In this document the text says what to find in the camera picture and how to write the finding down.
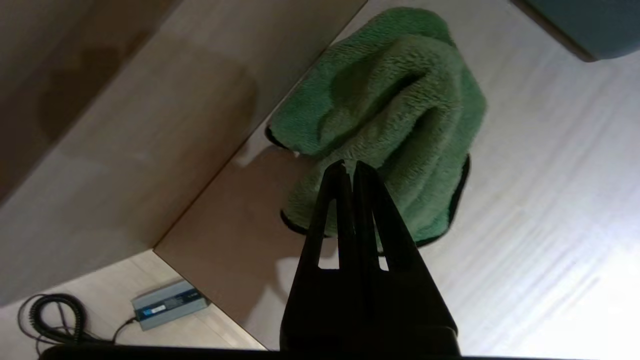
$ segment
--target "floor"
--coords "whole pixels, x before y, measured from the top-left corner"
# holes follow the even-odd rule
[[[340,38],[393,6],[443,17],[488,100],[452,229],[420,250],[463,354],[640,359],[640,52],[584,63],[508,0],[369,0]],[[279,211],[310,163],[263,130],[156,252],[277,348],[303,241]]]
[[[88,330],[98,337],[111,338],[117,327],[133,315],[131,299],[179,278],[175,271],[149,250],[43,293],[75,295],[87,310]],[[35,342],[23,335],[16,324],[21,303],[0,309],[0,348],[4,360],[36,358]],[[45,320],[51,325],[60,323],[59,318],[54,306],[46,309]],[[128,325],[118,335],[117,343],[264,349],[214,304],[145,332],[137,323]]]

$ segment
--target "black cable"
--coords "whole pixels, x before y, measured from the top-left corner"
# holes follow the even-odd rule
[[[23,326],[22,319],[26,306],[33,299],[35,300],[31,308],[29,309],[29,322],[32,328],[39,334],[35,336],[30,334]],[[42,311],[46,305],[55,303],[58,306],[60,312],[60,319],[62,326],[51,327],[42,320]],[[74,313],[75,324],[73,327],[67,325],[67,319],[62,311],[62,305],[68,306]],[[101,345],[115,345],[116,337],[118,333],[130,323],[136,321],[136,317],[128,319],[123,323],[114,333],[111,340],[100,339],[95,335],[90,334],[86,329],[86,311],[82,302],[75,296],[63,293],[57,294],[36,294],[25,300],[18,309],[18,327],[23,334],[34,339],[36,341],[36,352],[40,356],[40,343],[46,343],[51,345],[59,344],[101,344]]]

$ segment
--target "green microfiber towel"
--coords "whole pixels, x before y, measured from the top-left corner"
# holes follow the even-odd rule
[[[308,228],[324,170],[378,169],[414,241],[449,228],[449,206],[486,108],[447,24],[393,8],[329,48],[274,114],[271,136],[317,157],[284,215]],[[325,233],[336,234],[335,210]]]

